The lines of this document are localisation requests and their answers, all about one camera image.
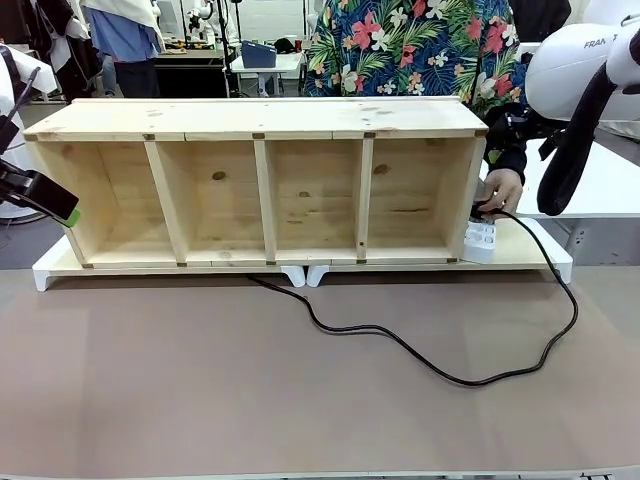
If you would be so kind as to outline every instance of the white table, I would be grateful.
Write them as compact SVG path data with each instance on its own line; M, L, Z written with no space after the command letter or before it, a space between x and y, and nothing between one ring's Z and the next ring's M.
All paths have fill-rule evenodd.
M295 72L300 66L302 61L302 53L283 53L276 55L276 66L272 68L251 68L245 67L242 60L242 56L236 58L231 62L231 71L242 75L243 73L257 73L258 74L258 91L261 97L268 97L265 89L265 84L269 78L273 78L274 89L278 95L284 95L284 92L280 91L280 85L278 84L278 75L281 73Z
M527 144L527 181L518 215L530 218L550 218L538 209L538 187L544 172L549 166L551 156L540 161L538 148L543 140L532 140ZM482 165L481 176L485 177L487 165ZM566 249L575 254L586 235L588 219L594 218L640 218L640 167L593 143L587 166L580 184L569 205L557 217L577 219L570 230Z

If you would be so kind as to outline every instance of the wooden top board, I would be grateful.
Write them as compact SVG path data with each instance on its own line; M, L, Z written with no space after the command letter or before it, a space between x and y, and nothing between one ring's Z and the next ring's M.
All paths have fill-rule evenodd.
M446 138L487 127L457 97L88 100L25 132L31 141Z

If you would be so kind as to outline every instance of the white plastic base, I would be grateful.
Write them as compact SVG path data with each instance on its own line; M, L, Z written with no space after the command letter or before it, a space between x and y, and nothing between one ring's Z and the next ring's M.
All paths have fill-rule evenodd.
M296 288L304 287L306 284L306 280L304 278L304 268L303 267L280 267L282 269L282 273L284 273L287 277L289 277L289 281L291 281L291 285Z
M329 265L315 265L309 267L307 272L307 285L310 287L317 287L322 281L324 274L329 271Z
M523 219L529 228L540 239L556 268L560 271L565 282L571 281L573 259L558 243L544 230L538 222ZM155 268L83 268L76 259L71 245L66 237L45 253L33 266L33 276L38 291L47 290L58 277L91 277L91 276L122 276L122 275L212 275L221 273L284 273L291 280L294 287L309 285L317 287L327 272L402 272L402 271L508 271L508 270L547 270L537 246L522 228L515 224L498 225L498 239L493 262L487 265L456 262L441 264L411 264L411 265L317 265L310 266L304 275L301 266L263 266L263 267L155 267Z

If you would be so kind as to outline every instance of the table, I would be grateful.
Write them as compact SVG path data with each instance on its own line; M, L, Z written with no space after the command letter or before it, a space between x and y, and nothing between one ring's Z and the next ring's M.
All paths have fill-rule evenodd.
M41 295L20 274L0 275L8 478L638 478L612 467L638 463L640 341L580 288L578 324L541 372L463 390L386 338L319 333L304 306L238 277L70 279ZM388 326L471 378L528 365L570 312L535 274L333 280L302 293L322 320Z
M163 98L227 98L224 54L219 50L168 50L156 59Z
M527 182L517 213L523 217L550 218L538 209L538 186L549 166L549 159L540 161L538 148L543 140L527 144ZM488 170L482 165L481 176ZM577 219L570 229L566 250L574 255L583 243L589 219L640 218L640 167L594 142L582 180L569 205L557 217Z
M258 74L258 91L261 97L268 97L265 89L265 84L269 78L273 78L274 90L277 94L284 95L284 91L280 92L280 86L278 85L278 74L295 72L300 66L302 61L302 53L282 53L276 55L276 66L273 68L247 68L244 66L242 56L236 58L231 62L231 71L242 75L243 73L257 73Z

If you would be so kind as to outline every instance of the shelf unit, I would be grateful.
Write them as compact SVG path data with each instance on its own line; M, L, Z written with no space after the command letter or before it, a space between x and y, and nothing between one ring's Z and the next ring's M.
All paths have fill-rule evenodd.
M82 101L25 132L86 268L451 263L486 127L454 98Z

